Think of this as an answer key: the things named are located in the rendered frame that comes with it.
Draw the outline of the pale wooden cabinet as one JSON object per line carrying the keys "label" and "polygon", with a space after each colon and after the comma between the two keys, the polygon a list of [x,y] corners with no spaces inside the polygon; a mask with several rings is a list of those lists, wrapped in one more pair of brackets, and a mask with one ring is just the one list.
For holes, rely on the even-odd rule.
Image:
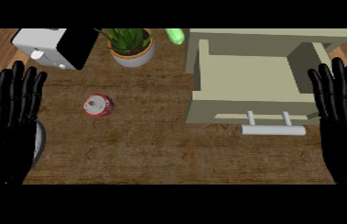
{"label": "pale wooden cabinet", "polygon": [[185,37],[185,68],[194,73],[201,40],[213,55],[284,57],[304,42],[331,52],[347,41],[347,28],[186,28]]}

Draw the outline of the green cucumber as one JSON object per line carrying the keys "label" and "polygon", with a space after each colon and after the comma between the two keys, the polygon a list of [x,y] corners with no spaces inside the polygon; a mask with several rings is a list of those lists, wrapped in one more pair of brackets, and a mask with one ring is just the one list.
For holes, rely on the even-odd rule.
{"label": "green cucumber", "polygon": [[185,41],[185,33],[180,28],[167,28],[166,29],[169,39],[173,44],[180,45]]}

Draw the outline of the potted green plant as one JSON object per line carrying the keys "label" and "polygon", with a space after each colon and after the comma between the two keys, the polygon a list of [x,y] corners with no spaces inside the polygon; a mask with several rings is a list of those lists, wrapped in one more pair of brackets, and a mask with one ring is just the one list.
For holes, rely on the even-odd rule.
{"label": "potted green plant", "polygon": [[149,28],[105,28],[95,30],[108,40],[107,49],[117,63],[142,67],[155,54],[155,31]]}

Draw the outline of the white and black appliance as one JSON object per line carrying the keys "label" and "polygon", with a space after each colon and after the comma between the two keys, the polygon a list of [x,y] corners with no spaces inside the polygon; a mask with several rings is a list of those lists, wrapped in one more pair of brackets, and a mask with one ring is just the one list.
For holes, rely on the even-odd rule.
{"label": "white and black appliance", "polygon": [[81,70],[98,36],[93,28],[21,28],[11,43],[42,66]]}

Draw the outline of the pale open drawer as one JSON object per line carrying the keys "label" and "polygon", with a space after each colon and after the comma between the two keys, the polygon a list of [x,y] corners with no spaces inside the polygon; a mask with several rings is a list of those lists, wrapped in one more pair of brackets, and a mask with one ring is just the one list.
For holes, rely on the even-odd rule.
{"label": "pale open drawer", "polygon": [[200,41],[189,123],[281,125],[290,114],[296,125],[316,125],[319,114],[307,71],[329,62],[324,45],[304,42],[287,57],[228,56],[210,53]]}

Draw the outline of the red can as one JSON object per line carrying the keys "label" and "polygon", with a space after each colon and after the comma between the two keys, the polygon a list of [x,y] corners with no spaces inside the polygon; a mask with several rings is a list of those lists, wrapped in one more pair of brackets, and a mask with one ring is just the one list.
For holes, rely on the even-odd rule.
{"label": "red can", "polygon": [[84,112],[93,117],[99,118],[109,115],[114,111],[114,101],[102,94],[93,94],[84,101]]}

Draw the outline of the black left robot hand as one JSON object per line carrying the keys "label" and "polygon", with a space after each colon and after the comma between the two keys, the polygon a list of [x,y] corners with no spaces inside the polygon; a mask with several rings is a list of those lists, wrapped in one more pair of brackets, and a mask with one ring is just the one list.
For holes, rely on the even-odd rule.
{"label": "black left robot hand", "polygon": [[0,185],[21,185],[33,166],[46,78],[22,61],[0,72]]}

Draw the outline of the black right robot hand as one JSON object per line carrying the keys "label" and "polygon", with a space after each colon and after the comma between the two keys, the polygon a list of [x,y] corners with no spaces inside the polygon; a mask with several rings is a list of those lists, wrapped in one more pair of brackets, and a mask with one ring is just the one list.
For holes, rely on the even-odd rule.
{"label": "black right robot hand", "polygon": [[332,59],[309,69],[316,108],[321,117],[322,157],[337,185],[347,185],[347,66]]}

